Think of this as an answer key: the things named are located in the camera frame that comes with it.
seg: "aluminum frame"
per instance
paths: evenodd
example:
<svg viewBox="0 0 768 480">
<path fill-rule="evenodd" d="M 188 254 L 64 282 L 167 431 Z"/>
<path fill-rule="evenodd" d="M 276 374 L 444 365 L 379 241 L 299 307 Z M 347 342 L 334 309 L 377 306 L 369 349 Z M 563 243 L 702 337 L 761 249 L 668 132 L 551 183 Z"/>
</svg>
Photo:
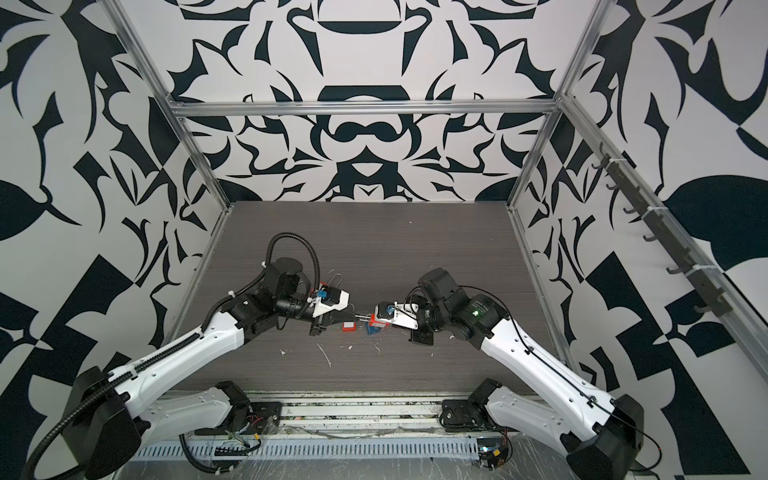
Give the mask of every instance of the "aluminum frame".
<svg viewBox="0 0 768 480">
<path fill-rule="evenodd" d="M 768 382 L 768 325 L 717 266 L 717 263 L 709 258 L 699 243 L 683 228 L 653 189 L 629 165 L 629 162 L 621 155 L 611 139 L 591 120 L 579 102 L 570 95 L 563 95 L 557 103 L 568 120 L 574 125 L 576 131 L 598 157 L 607 154 L 613 159 L 612 161 L 616 161 L 622 174 L 637 188 L 643 199 L 651 207 L 665 210 L 663 222 L 673 233 L 675 240 L 688 249 L 691 260 L 698 265 L 699 270 L 713 285 L 722 289 L 723 298 L 733 307 L 730 312 L 718 318 L 755 369 Z M 670 266 L 677 265 L 670 259 Z"/>
<path fill-rule="evenodd" d="M 98 1 L 104 8 L 104 13 L 109 19 L 109 22 L 114 27 L 115 34 L 118 36 L 120 43 L 125 47 L 125 51 L 131 56 L 136 64 L 136 69 L 139 70 L 141 78 L 149 87 L 154 100 L 157 102 L 157 106 L 160 107 L 160 110 L 163 112 L 163 116 L 165 116 L 171 130 L 174 131 L 179 141 L 184 144 L 184 147 L 187 149 L 187 153 L 189 154 L 192 163 L 197 168 L 197 171 L 199 171 L 200 175 L 203 177 L 203 182 L 206 187 L 208 187 L 208 191 L 214 196 L 222 210 L 227 209 L 230 206 L 230 201 L 227 199 L 227 195 L 224 193 L 221 184 L 219 184 L 214 172 L 211 170 L 208 160 L 192 138 L 192 133 L 190 133 L 183 122 L 170 109 L 167 99 L 167 89 L 165 88 L 160 75 L 157 74 L 157 69 L 152 63 L 144 44 L 141 43 L 141 39 L 131 24 L 131 20 L 123 9 L 120 0 Z"/>
<path fill-rule="evenodd" d="M 584 64 L 587 63 L 587 58 L 592 55 L 594 46 L 598 44 L 600 38 L 600 30 L 603 28 L 605 19 L 608 16 L 608 12 L 611 7 L 616 5 L 617 0 L 598 0 L 594 4 L 592 13 L 589 17 L 589 22 L 584 32 L 578 41 L 578 46 L 571 57 L 571 62 L 568 63 L 568 67 L 565 69 L 565 75 L 563 81 L 560 83 L 560 88 L 555 93 L 555 98 L 559 98 L 563 94 L 570 94 L 576 81 L 581 76 L 581 72 L 584 70 Z"/>
<path fill-rule="evenodd" d="M 544 149 L 547 146 L 547 142 L 552 137 L 554 129 L 558 126 L 562 111 L 557 109 L 556 111 L 547 114 L 547 118 L 544 120 L 544 124 L 536 134 L 531 150 L 528 152 L 528 156 L 523 161 L 523 168 L 518 175 L 518 179 L 515 180 L 515 184 L 512 185 L 512 191 L 509 192 L 509 198 L 507 199 L 508 209 L 514 208 L 514 205 L 518 202 L 521 192 L 525 189 L 525 185 L 531 180 L 534 170 L 541 161 L 541 156 L 544 153 Z"/>
<path fill-rule="evenodd" d="M 223 117 L 241 115 L 331 115 L 331 114 L 473 114 L 538 113 L 554 111 L 550 98 L 518 100 L 407 100 L 407 101 L 264 101 L 200 102 L 173 101 L 170 109 L 178 117 Z"/>
<path fill-rule="evenodd" d="M 579 376 L 582 376 L 581 367 L 571 353 L 571 349 L 568 345 L 568 341 L 565 339 L 565 335 L 558 328 L 555 322 L 555 316 L 550 305 L 554 303 L 549 300 L 547 290 L 543 287 L 544 282 L 541 279 L 541 275 L 536 267 L 536 262 L 531 254 L 531 248 L 528 246 L 528 241 L 525 239 L 525 228 L 520 219 L 520 215 L 517 210 L 509 212 L 509 218 L 512 222 L 512 229 L 515 232 L 515 237 L 518 240 L 518 245 L 525 261 L 525 266 L 528 268 L 528 274 L 531 275 L 531 283 L 533 283 L 533 290 L 536 292 L 538 302 L 541 304 L 541 310 L 544 314 L 545 323 L 547 325 L 547 331 L 549 337 L 554 344 L 554 349 L 557 351 L 560 360 L 571 370 L 576 372 Z"/>
<path fill-rule="evenodd" d="M 165 346 L 167 343 L 172 342 L 179 335 L 179 330 L 181 330 L 181 326 L 184 324 L 184 318 L 186 318 L 187 312 L 192 306 L 192 299 L 197 293 L 197 288 L 200 287 L 200 283 L 203 281 L 203 275 L 205 275 L 208 270 L 210 260 L 214 257 L 216 245 L 218 245 L 219 239 L 224 233 L 224 225 L 231 214 L 232 207 L 228 207 L 221 212 L 218 220 L 216 220 L 216 225 L 214 225 L 214 229 L 211 231 L 210 238 L 208 239 L 208 245 L 205 246 L 203 256 L 200 258 L 200 263 L 197 264 L 197 268 L 192 274 L 192 280 L 187 288 L 187 292 L 184 293 L 184 297 L 181 299 L 181 309 L 170 325 L 161 346 Z"/>
</svg>

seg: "metal hook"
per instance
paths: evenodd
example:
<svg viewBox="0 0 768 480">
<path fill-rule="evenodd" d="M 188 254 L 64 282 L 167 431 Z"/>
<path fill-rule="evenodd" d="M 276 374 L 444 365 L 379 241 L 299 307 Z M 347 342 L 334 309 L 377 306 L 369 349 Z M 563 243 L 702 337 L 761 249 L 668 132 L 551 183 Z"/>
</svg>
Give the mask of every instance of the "metal hook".
<svg viewBox="0 0 768 480">
<path fill-rule="evenodd" d="M 341 278 L 339 279 L 339 282 L 338 282 L 336 285 L 331 285 L 331 282 L 333 282 L 333 279 L 334 279 L 334 278 L 336 278 L 337 276 L 340 276 L 340 277 L 341 277 Z M 334 274 L 334 275 L 331 277 L 331 280 L 328 280 L 328 286 L 334 286 L 335 288 L 339 288 L 339 285 L 341 285 L 341 282 L 342 282 L 342 281 L 344 281 L 344 276 L 343 276 L 341 273 L 335 273 L 335 274 Z"/>
<path fill-rule="evenodd" d="M 602 160 L 600 160 L 600 161 L 598 162 L 598 164 L 597 164 L 597 165 L 591 165 L 591 166 L 592 166 L 592 168 L 594 168 L 595 170 L 600 170 L 601 168 L 603 168 L 603 164 L 606 164 L 606 165 L 608 165 L 608 161 L 610 161 L 610 159 L 611 159 L 611 158 L 610 158 L 608 155 L 604 155 L 604 156 L 603 156 L 603 159 L 602 159 Z"/>
<path fill-rule="evenodd" d="M 687 270 L 685 266 L 679 266 L 674 270 L 672 270 L 670 267 L 667 267 L 667 273 L 669 273 L 670 275 L 676 275 L 678 273 L 684 272 L 685 270 Z"/>
</svg>

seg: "debris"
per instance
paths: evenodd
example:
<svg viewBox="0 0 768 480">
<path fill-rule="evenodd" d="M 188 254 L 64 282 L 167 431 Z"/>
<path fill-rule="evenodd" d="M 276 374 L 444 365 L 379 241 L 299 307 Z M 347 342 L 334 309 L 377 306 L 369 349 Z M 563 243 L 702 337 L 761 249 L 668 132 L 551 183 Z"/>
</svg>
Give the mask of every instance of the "debris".
<svg viewBox="0 0 768 480">
<path fill-rule="evenodd" d="M 330 359 L 328 358 L 328 356 L 326 355 L 326 351 L 325 351 L 325 350 L 323 350 L 322 346 L 320 346 L 320 344 L 319 344 L 319 343 L 315 343 L 315 345 L 317 345 L 317 348 L 319 348 L 319 349 L 320 349 L 320 352 L 323 352 L 323 355 L 326 357 L 326 361 L 328 362 L 328 368 L 331 368 L 331 361 L 330 361 Z"/>
</svg>

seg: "metal rail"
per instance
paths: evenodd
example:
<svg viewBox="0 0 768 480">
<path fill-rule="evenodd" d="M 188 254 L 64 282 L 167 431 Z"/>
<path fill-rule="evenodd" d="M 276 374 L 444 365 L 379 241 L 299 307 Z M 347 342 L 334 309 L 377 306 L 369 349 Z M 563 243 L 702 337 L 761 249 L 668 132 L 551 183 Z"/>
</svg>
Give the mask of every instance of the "metal rail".
<svg viewBox="0 0 768 480">
<path fill-rule="evenodd" d="M 197 146 L 197 142 L 192 138 L 192 133 L 171 110 L 167 99 L 167 89 L 157 73 L 157 69 L 152 64 L 147 49 L 141 43 L 135 28 L 131 24 L 127 12 L 123 9 L 123 5 L 121 5 L 119 0 L 99 0 L 99 3 L 104 7 L 104 13 L 114 27 L 120 43 L 123 44 L 125 51 L 136 64 L 136 69 L 139 70 L 141 78 L 144 79 L 144 82 L 149 87 L 154 100 L 157 102 L 157 106 L 163 112 L 163 116 L 165 116 L 171 130 L 174 131 L 179 141 L 187 149 L 187 153 L 197 171 L 203 177 L 203 182 L 208 187 L 208 191 L 210 191 L 210 194 L 214 196 L 221 206 L 221 210 L 226 210 L 230 206 L 227 195 L 221 188 L 221 184 L 216 179 L 214 172 L 210 169 L 210 164 Z"/>
<path fill-rule="evenodd" d="M 331 114 L 472 114 L 551 112 L 554 100 L 258 101 L 171 102 L 177 117 Z"/>
</svg>

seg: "wire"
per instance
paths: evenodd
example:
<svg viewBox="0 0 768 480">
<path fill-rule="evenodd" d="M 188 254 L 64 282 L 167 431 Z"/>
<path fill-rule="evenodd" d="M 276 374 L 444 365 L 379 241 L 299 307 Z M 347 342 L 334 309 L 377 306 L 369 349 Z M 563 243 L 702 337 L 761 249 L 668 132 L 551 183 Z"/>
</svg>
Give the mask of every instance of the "wire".
<svg viewBox="0 0 768 480">
<path fill-rule="evenodd" d="M 51 429 L 48 434 L 43 437 L 43 439 L 38 443 L 38 446 L 35 447 L 35 450 L 32 451 L 32 453 L 29 456 L 29 459 L 24 465 L 24 468 L 22 469 L 22 480 L 35 480 L 35 469 L 38 466 L 38 463 L 40 462 L 40 458 L 42 458 L 43 454 L 45 453 L 45 450 L 48 449 L 49 446 L 51 446 L 51 443 L 58 437 L 58 435 L 64 430 L 64 428 L 69 425 L 72 420 L 74 420 L 78 415 L 80 415 L 84 410 L 91 407 L 94 403 L 96 403 L 99 399 L 101 399 L 102 396 L 109 393 L 115 386 L 120 385 L 122 382 L 125 382 L 126 380 L 129 380 L 131 378 L 131 372 L 126 372 L 116 379 L 109 382 L 107 385 L 102 386 L 100 389 L 96 390 L 92 394 L 90 394 L 85 400 L 83 400 L 80 405 L 76 406 L 71 412 L 69 412 L 64 418 L 59 420 L 59 422 L 54 426 L 54 428 Z M 79 473 L 81 470 L 78 470 L 81 466 L 78 465 L 77 467 L 70 468 L 63 474 L 57 475 L 53 478 L 60 479 L 60 478 L 67 478 L 63 475 L 75 475 Z"/>
<path fill-rule="evenodd" d="M 314 275 L 315 282 L 312 285 L 312 288 L 314 289 L 314 291 L 319 290 L 319 288 L 320 288 L 320 262 L 317 259 L 317 253 L 315 253 L 315 249 L 312 248 L 312 245 L 310 244 L 310 242 L 307 241 L 306 238 L 302 237 L 301 235 L 299 235 L 297 233 L 282 232 L 282 233 L 278 233 L 277 235 L 272 237 L 272 239 L 270 240 L 269 244 L 266 246 L 266 258 L 264 259 L 264 265 L 269 265 L 270 263 L 272 263 L 272 252 L 273 252 L 273 250 L 275 248 L 275 243 L 277 243 L 277 241 L 280 240 L 281 238 L 293 238 L 294 240 L 297 240 L 302 245 L 304 245 L 306 250 L 310 253 L 310 257 L 312 258 L 312 268 L 313 268 L 314 274 L 315 274 Z M 238 290 L 234 295 L 235 296 L 242 295 L 243 293 L 247 292 L 248 290 L 254 288 L 256 286 L 256 284 L 259 283 L 264 278 L 264 273 L 265 272 L 266 272 L 266 268 L 263 268 L 261 270 L 261 273 L 259 273 L 259 275 L 256 278 L 254 278 L 253 280 L 248 282 L 248 284 L 246 286 L 244 286 L 243 288 Z M 216 312 L 225 303 L 227 303 L 230 300 L 232 300 L 232 298 L 233 298 L 232 296 L 225 296 L 224 298 L 222 298 L 219 301 L 217 301 L 210 308 L 210 310 L 208 310 L 208 313 L 206 314 L 205 319 L 203 320 L 202 325 L 200 325 L 200 331 L 202 333 L 205 333 L 206 330 L 208 330 L 208 326 L 210 325 L 210 321 L 211 321 L 211 319 L 213 319 L 213 317 L 216 314 Z M 301 310 L 299 311 L 298 315 L 296 315 L 296 316 L 297 317 L 301 317 L 304 314 L 304 312 L 306 312 L 306 309 L 309 308 L 309 306 L 310 305 L 308 303 L 306 305 L 302 306 Z M 282 330 L 283 328 L 285 328 L 285 323 L 283 323 L 283 326 L 278 328 L 278 330 Z"/>
<path fill-rule="evenodd" d="M 600 410 L 602 410 L 603 412 L 607 413 L 610 417 L 618 420 L 619 422 L 621 422 L 621 423 L 625 424 L 626 426 L 628 426 L 629 428 L 633 429 L 635 432 L 640 433 L 642 436 L 647 437 L 649 440 L 651 440 L 656 445 L 656 448 L 659 451 L 659 458 L 650 467 L 645 467 L 644 466 L 643 468 L 639 468 L 637 470 L 633 470 L 633 469 L 630 468 L 630 472 L 650 472 L 653 475 L 656 475 L 655 473 L 651 472 L 651 469 L 657 467 L 661 463 L 661 459 L 664 457 L 664 454 L 661 451 L 661 445 L 659 445 L 659 442 L 657 442 L 656 439 L 654 439 L 652 436 L 648 435 L 646 432 L 643 432 L 642 430 L 640 430 L 635 425 L 632 425 L 629 422 L 625 422 L 624 419 L 622 419 L 618 415 L 615 415 L 613 412 L 609 412 L 606 409 L 604 409 L 602 405 L 598 404 L 598 400 L 594 396 L 589 396 L 586 393 L 582 392 L 581 389 L 579 389 L 576 385 L 574 385 L 573 382 L 571 382 L 569 379 L 565 378 L 565 376 L 562 373 L 560 373 L 560 371 L 558 371 L 555 367 L 553 367 L 548 362 L 546 362 L 544 359 L 542 359 L 539 355 L 537 355 L 536 352 L 529 345 L 527 345 L 525 343 L 525 341 L 523 340 L 523 336 L 520 335 L 520 330 L 518 329 L 518 323 L 512 318 L 512 314 L 510 313 L 509 308 L 507 308 L 507 306 L 504 304 L 504 302 L 502 302 L 496 295 L 494 295 L 493 293 L 490 293 L 487 290 L 483 290 L 482 288 L 478 288 L 476 286 L 470 286 L 470 285 L 459 285 L 459 286 L 461 288 L 472 288 L 474 290 L 479 290 L 479 291 L 485 293 L 486 295 L 489 295 L 491 298 L 493 298 L 497 302 L 499 302 L 502 305 L 502 307 L 504 308 L 504 310 L 506 311 L 507 315 L 509 316 L 509 319 L 512 321 L 512 325 L 515 326 L 515 332 L 518 334 L 518 338 L 520 339 L 520 342 L 522 343 L 523 347 L 525 348 L 525 352 L 526 353 L 528 353 L 530 355 L 533 355 L 534 357 L 536 357 L 538 359 L 539 362 L 544 363 L 550 370 L 552 370 L 553 372 L 557 373 L 560 378 L 565 380 L 565 382 L 568 385 L 573 387 L 573 389 L 576 390 L 579 393 L 579 395 L 581 395 L 581 396 L 585 397 L 587 400 L 589 400 L 592 405 L 597 406 Z"/>
<path fill-rule="evenodd" d="M 406 303 L 412 303 L 411 300 L 413 300 L 413 294 L 416 292 L 416 290 L 421 290 L 421 285 L 414 286 L 410 292 L 408 292 L 408 295 L 406 295 Z"/>
<path fill-rule="evenodd" d="M 231 448 L 228 448 L 228 447 L 218 447 L 216 449 L 216 453 L 218 455 L 246 455 L 246 454 L 249 454 L 251 452 L 255 452 L 257 449 L 259 449 L 259 447 L 261 447 L 261 437 L 257 437 L 256 440 L 259 443 L 255 444 L 252 447 L 247 447 L 247 448 L 242 449 L 242 450 L 231 449 Z"/>
<path fill-rule="evenodd" d="M 194 458 L 194 455 L 192 455 L 192 452 L 190 452 L 190 448 L 187 445 L 187 439 L 184 438 L 184 433 L 179 435 L 179 442 L 181 443 L 181 451 L 184 452 L 184 456 L 187 457 L 188 462 L 195 467 L 196 469 L 200 470 L 203 473 L 213 473 L 215 475 L 219 475 L 221 472 L 229 471 L 231 472 L 233 469 L 232 467 L 229 467 L 226 470 L 222 470 L 221 467 L 209 467 L 208 465 L 203 465 L 200 463 L 197 458 Z"/>
<path fill-rule="evenodd" d="M 419 319 L 417 319 L 416 317 L 414 317 L 414 316 L 413 316 L 413 315 L 411 315 L 410 313 L 406 312 L 405 310 L 403 310 L 403 309 L 402 309 L 402 308 L 400 308 L 399 306 L 396 306 L 396 307 L 395 307 L 395 310 L 399 311 L 400 313 L 404 313 L 406 316 L 409 316 L 409 317 L 411 317 L 412 319 L 416 320 L 417 322 L 419 321 Z"/>
</svg>

